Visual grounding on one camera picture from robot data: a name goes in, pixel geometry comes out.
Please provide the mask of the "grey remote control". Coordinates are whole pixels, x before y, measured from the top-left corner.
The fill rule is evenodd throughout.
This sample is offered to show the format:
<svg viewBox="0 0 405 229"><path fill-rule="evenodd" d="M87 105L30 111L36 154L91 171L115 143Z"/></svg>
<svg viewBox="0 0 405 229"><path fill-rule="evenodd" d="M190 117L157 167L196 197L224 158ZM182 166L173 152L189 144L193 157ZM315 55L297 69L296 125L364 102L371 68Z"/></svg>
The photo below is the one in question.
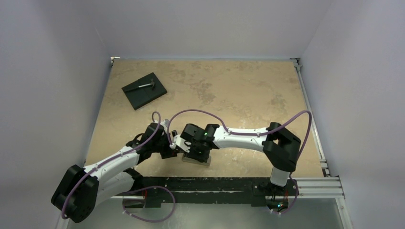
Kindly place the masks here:
<svg viewBox="0 0 405 229"><path fill-rule="evenodd" d="M197 161L197 160L195 160L195 159L191 159L191 158L187 157L185 154L183 154L183 156L182 156L181 159L182 159L183 162L187 162L187 163L192 163L192 164L197 164L197 165L209 167L209 166L210 166L210 163L211 163L212 157L209 156L206 162L199 162L199 161Z"/></svg>

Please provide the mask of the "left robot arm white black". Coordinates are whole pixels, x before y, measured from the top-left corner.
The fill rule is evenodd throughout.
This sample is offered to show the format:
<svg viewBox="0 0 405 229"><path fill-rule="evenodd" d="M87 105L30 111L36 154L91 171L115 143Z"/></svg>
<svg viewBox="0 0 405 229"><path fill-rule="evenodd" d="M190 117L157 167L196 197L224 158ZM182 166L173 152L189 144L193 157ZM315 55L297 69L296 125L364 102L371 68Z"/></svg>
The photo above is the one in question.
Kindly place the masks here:
<svg viewBox="0 0 405 229"><path fill-rule="evenodd" d="M61 211L61 218L80 223L98 204L118 194L140 195L143 204L156 191L174 199L166 187L146 186L144 177L134 169L153 153L164 159L176 156L168 142L168 127L167 119L154 121L113 155L85 167L77 164L69 167L51 198L51 203Z"/></svg>

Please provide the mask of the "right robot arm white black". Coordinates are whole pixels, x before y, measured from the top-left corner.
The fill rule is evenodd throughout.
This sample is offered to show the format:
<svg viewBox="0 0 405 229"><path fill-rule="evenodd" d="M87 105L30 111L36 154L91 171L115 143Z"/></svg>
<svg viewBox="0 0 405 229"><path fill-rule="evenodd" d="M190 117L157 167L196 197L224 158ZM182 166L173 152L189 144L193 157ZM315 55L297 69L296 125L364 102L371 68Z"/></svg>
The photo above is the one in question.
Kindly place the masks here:
<svg viewBox="0 0 405 229"><path fill-rule="evenodd" d="M271 122L269 127L256 129L227 128L208 124L200 128L187 124L173 138L176 149L183 151L183 161L209 166L210 151L223 148L240 148L262 152L273 168L268 188L280 194L287 188L291 173L296 170L301 140L280 123Z"/></svg>

